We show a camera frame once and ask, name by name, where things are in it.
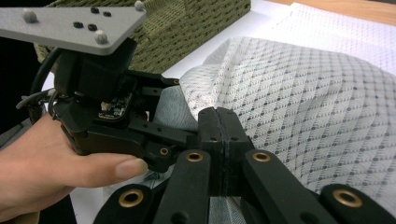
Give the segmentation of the white mesh laundry bag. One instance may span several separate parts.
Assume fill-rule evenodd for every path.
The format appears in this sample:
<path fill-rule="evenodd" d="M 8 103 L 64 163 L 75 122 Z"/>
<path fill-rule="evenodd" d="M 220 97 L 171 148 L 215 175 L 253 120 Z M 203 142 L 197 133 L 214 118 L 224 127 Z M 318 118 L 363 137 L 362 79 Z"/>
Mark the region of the white mesh laundry bag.
<path fill-rule="evenodd" d="M 231 109 L 313 191 L 347 184 L 396 217 L 396 26 L 295 4 L 233 37 L 180 86 L 192 114 Z"/>

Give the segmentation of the green woven basket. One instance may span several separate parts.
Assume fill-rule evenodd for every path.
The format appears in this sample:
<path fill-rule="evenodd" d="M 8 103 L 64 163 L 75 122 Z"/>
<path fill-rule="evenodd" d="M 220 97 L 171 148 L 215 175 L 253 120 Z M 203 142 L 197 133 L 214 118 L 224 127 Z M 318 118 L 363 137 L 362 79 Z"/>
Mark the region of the green woven basket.
<path fill-rule="evenodd" d="M 55 0 L 50 7 L 131 7 L 141 1 L 147 18 L 132 34 L 129 68 L 160 74 L 250 11 L 251 0 Z"/>

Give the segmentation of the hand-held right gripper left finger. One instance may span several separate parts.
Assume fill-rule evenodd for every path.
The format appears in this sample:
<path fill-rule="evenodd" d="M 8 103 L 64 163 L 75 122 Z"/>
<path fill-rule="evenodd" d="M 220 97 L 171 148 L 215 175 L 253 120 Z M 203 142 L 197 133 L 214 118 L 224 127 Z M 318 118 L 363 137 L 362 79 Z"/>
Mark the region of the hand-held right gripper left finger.
<path fill-rule="evenodd" d="M 214 107 L 198 114 L 199 148 L 210 155 L 209 195 L 223 196 L 223 144 L 219 116 Z"/>

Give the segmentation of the white board sheet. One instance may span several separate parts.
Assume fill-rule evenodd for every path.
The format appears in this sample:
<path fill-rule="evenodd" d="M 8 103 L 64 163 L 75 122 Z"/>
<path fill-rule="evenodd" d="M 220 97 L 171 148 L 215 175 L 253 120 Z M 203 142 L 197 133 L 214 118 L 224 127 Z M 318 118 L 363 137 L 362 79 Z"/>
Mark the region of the white board sheet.
<path fill-rule="evenodd" d="M 188 70 L 201 64 L 205 58 L 228 38 L 235 36 L 251 36 L 264 38 L 270 34 L 270 28 L 285 18 L 290 7 L 264 0 L 252 0 L 251 10 L 238 21 L 209 39 L 198 49 L 162 72 L 167 78 L 180 78 Z M 104 204 L 103 189 L 75 189 L 71 195 L 78 224 L 92 224 L 94 218 Z"/>

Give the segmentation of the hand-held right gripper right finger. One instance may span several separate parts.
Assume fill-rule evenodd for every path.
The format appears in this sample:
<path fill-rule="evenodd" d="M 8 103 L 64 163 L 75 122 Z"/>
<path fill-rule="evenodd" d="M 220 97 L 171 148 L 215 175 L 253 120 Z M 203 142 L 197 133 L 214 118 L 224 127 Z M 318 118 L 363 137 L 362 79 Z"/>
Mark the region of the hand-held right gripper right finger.
<path fill-rule="evenodd" d="M 232 110 L 222 109 L 222 127 L 225 140 L 223 195 L 239 196 L 244 183 L 242 166 L 245 154 L 253 149 L 253 145 Z"/>

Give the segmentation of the light blue jeans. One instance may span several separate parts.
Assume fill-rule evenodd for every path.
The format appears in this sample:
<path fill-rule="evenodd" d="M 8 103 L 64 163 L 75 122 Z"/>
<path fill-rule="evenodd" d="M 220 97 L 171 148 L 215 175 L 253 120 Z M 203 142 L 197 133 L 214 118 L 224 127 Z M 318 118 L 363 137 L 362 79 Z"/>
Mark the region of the light blue jeans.
<path fill-rule="evenodd" d="M 183 131 L 196 132 L 198 130 L 198 121 L 191 114 L 179 86 L 162 90 L 153 121 Z"/>

